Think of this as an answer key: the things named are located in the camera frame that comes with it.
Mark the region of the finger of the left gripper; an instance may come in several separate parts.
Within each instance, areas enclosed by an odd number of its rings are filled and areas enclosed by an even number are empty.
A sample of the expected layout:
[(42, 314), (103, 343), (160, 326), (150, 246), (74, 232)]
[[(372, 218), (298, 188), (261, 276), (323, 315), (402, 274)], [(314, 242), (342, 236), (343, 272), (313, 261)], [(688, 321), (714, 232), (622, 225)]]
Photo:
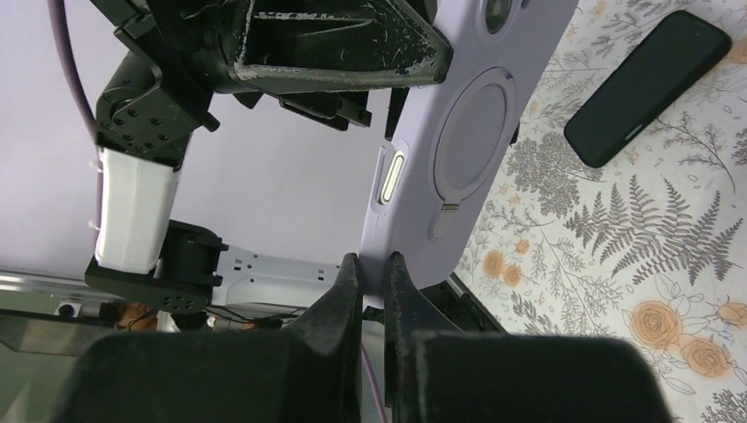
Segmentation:
[(452, 49), (406, 1), (238, 1), (236, 81), (274, 93), (361, 92), (443, 81)]
[[(391, 90), (384, 133), (386, 140), (394, 138), (409, 91), (409, 88)], [(372, 114), (366, 109), (368, 96), (368, 91), (272, 94), (282, 108), (339, 131), (348, 130), (350, 124), (361, 128), (371, 125)]]

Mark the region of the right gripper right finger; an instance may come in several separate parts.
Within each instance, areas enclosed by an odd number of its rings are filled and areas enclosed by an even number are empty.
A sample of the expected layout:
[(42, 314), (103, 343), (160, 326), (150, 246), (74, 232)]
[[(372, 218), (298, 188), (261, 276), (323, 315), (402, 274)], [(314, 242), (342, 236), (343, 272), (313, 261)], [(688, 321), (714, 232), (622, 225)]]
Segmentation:
[(655, 376), (616, 338), (464, 331), (414, 285), (383, 273), (385, 400), (396, 422), (669, 422)]

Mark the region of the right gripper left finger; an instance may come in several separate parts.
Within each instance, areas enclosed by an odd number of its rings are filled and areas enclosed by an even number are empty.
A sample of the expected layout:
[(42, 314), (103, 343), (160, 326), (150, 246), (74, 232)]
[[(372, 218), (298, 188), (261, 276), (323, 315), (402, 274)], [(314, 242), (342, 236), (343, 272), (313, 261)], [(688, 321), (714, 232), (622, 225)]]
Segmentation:
[(54, 422), (358, 422), (363, 275), (279, 330), (120, 333), (77, 360)]

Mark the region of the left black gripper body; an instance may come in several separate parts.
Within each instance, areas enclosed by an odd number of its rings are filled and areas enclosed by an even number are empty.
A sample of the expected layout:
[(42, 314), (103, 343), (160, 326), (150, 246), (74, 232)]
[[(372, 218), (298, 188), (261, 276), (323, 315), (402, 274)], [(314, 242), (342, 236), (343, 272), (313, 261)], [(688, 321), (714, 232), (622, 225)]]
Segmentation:
[(117, 131), (193, 131), (218, 128), (210, 114), (216, 93), (244, 107), (257, 91), (231, 77), (242, 41), (247, 1), (96, 1), (127, 48), (122, 75), (100, 97), (98, 111)]

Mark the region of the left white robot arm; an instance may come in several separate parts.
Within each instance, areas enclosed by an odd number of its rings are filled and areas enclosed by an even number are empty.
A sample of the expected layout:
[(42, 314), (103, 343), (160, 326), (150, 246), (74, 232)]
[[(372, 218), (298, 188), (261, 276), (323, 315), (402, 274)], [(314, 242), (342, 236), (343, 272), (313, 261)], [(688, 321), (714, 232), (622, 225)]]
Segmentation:
[(218, 129), (215, 94), (263, 97), (334, 130), (368, 127), (390, 89), (392, 136), (408, 91), (442, 82), (452, 49), (434, 1), (99, 1), (128, 49), (95, 112), (102, 178), (89, 286), (189, 315), (225, 244), (171, 212), (193, 133)]

